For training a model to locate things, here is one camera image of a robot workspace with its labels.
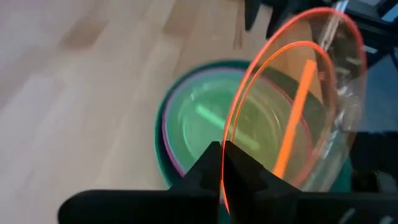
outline light wood grain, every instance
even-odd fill
[[[55,223],[86,189],[164,189],[153,134],[165,91],[201,63],[252,60],[271,13],[234,48],[238,0],[20,2],[0,1],[1,223]]]

